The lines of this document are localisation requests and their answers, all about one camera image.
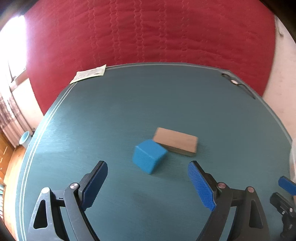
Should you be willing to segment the clear plastic container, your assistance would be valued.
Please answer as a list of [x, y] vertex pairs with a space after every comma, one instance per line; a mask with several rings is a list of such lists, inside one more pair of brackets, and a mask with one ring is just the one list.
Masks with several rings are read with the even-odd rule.
[[296, 139], [294, 138], [292, 141], [291, 149], [290, 149], [290, 180], [296, 183]]

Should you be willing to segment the brown rectangular wooden block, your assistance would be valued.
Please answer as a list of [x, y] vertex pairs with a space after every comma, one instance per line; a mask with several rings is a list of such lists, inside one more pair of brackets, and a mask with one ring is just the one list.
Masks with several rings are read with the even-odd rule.
[[197, 152], [198, 138], [166, 128], [157, 128], [153, 141], [167, 150], [185, 156], [194, 156]]

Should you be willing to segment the blue cube block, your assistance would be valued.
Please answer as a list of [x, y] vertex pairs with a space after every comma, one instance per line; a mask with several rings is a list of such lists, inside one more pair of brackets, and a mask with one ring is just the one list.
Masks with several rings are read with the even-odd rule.
[[145, 140], [135, 146], [132, 161], [145, 173], [152, 174], [167, 152], [155, 141]]

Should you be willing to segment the light blue bowl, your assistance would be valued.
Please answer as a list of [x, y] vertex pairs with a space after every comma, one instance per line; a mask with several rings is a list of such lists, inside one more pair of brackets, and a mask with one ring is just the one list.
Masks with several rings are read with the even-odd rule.
[[25, 149], [27, 149], [31, 139], [32, 139], [32, 136], [31, 136], [30, 132], [26, 131], [22, 134], [22, 136], [19, 140], [19, 145], [22, 145]]

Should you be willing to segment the wooden bookshelf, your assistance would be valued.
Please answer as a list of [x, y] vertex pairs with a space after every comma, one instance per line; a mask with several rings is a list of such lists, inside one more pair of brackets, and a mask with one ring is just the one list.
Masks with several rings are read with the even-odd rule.
[[0, 216], [4, 220], [4, 195], [5, 195], [6, 186], [4, 183], [0, 184]]

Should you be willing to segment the pink curtain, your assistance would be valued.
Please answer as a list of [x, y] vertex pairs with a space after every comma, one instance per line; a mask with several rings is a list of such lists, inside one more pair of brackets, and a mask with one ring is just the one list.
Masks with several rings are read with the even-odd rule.
[[23, 133], [32, 133], [32, 128], [12, 95], [3, 97], [1, 94], [1, 130], [14, 147], [19, 144]]

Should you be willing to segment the black wristwatch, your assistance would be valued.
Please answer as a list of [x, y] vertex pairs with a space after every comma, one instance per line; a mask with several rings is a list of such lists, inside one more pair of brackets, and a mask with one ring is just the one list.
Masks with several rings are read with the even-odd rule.
[[253, 92], [245, 84], [239, 83], [237, 80], [233, 79], [230, 75], [228, 75], [226, 73], [221, 73], [221, 76], [224, 77], [225, 79], [227, 79], [233, 85], [243, 88], [244, 91], [247, 92], [253, 99], [256, 99]]

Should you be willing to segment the white paper sheet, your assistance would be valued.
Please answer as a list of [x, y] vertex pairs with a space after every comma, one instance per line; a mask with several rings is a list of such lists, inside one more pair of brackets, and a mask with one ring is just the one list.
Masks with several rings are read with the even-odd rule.
[[70, 84], [73, 84], [75, 82], [85, 80], [87, 78], [97, 77], [97, 76], [103, 76], [106, 70], [106, 64], [102, 65], [100, 67], [96, 67], [89, 70], [84, 71], [77, 71], [74, 78], [71, 80]]

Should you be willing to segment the red quilted sofa back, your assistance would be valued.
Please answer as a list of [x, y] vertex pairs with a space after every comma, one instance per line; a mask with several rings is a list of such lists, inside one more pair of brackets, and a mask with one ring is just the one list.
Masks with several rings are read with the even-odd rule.
[[274, 15], [260, 1], [38, 1], [25, 20], [42, 113], [78, 71], [126, 63], [228, 69], [263, 95], [275, 50]]

